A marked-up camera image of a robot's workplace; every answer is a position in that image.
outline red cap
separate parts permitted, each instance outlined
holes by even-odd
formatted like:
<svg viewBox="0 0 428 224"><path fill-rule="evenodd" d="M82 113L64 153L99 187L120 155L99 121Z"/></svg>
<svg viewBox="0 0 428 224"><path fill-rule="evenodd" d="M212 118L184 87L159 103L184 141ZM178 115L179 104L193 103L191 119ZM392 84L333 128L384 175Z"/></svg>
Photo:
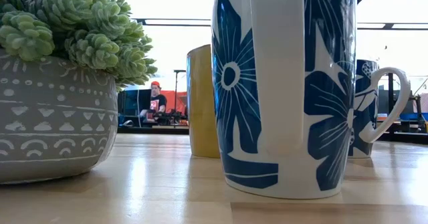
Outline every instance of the red cap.
<svg viewBox="0 0 428 224"><path fill-rule="evenodd" d="M159 84L159 82L158 82L158 81L153 81L153 82L152 82L152 84L151 84L150 86L152 86L152 85L156 85L156 86L158 86L158 87L161 87L161 85Z"/></svg>

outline black t-shirt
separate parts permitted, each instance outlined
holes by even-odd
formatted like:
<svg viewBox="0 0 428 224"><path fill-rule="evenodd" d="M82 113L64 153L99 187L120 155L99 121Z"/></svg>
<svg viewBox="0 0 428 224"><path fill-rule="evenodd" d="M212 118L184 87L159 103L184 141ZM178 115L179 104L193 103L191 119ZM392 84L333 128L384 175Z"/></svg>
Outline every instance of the black t-shirt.
<svg viewBox="0 0 428 224"><path fill-rule="evenodd" d="M165 96L163 96L162 94L159 94L156 97L150 98L150 109L151 110L158 112L159 107L161 107L161 106L165 106L165 108L167 107L167 98L165 98Z"/></svg>

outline yellow mug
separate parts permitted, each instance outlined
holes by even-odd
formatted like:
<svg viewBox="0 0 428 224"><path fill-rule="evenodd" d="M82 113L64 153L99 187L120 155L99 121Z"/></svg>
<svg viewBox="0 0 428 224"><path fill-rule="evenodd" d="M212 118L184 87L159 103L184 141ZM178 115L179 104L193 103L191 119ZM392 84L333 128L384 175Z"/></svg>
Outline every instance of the yellow mug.
<svg viewBox="0 0 428 224"><path fill-rule="evenodd" d="M220 158L214 113L211 45L187 54L187 108L192 154Z"/></svg>

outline succulent plant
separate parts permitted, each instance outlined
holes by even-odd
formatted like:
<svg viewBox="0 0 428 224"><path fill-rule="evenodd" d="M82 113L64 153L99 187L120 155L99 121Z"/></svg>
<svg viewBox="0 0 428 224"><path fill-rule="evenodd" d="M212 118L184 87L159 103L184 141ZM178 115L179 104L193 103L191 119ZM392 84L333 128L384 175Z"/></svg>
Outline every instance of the succulent plant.
<svg viewBox="0 0 428 224"><path fill-rule="evenodd" d="M19 55L25 61L38 60L54 50L52 32L46 23L34 15L12 11L2 18L0 44L11 55Z"/></svg>
<svg viewBox="0 0 428 224"><path fill-rule="evenodd" d="M157 71L152 39L130 11L126 0L0 0L0 44L25 61L55 55L118 86L144 84Z"/></svg>

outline blue flower pattern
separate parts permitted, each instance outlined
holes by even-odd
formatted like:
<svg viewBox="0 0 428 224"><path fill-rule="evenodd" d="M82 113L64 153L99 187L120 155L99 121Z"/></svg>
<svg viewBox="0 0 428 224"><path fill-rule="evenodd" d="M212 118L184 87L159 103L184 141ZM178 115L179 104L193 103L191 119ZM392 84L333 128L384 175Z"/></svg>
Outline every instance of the blue flower pattern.
<svg viewBox="0 0 428 224"><path fill-rule="evenodd" d="M350 6L354 0L305 1L305 104L309 116L323 120L310 126L308 152L321 160L316 180L321 191L335 189L343 178L350 141L353 140L353 98L355 75L354 26ZM332 63L316 68L316 31Z"/></svg>
<svg viewBox="0 0 428 224"><path fill-rule="evenodd" d="M221 160L226 177L246 187L264 189L278 182L278 164L237 160L234 148L257 154L261 133L255 77L253 34L241 40L241 18L229 0L218 0L218 36L213 32L213 85ZM239 145L233 144L234 123Z"/></svg>
<svg viewBox="0 0 428 224"><path fill-rule="evenodd" d="M371 90L371 73L378 70L376 62L358 60L356 65L356 76L358 77L355 84L355 98L360 101L356 103L355 106L355 118L354 118L354 130L355 130L355 141L351 144L349 148L349 156L354 156L354 148L359 149L361 152L365 153L367 156L370 154L373 143L367 143L363 141L359 133L364 129L364 127L372 122L374 124L373 128L376 126L377 122L377 101L378 94L376 90ZM369 100L374 96L372 102L366 107L364 103L366 99Z"/></svg>

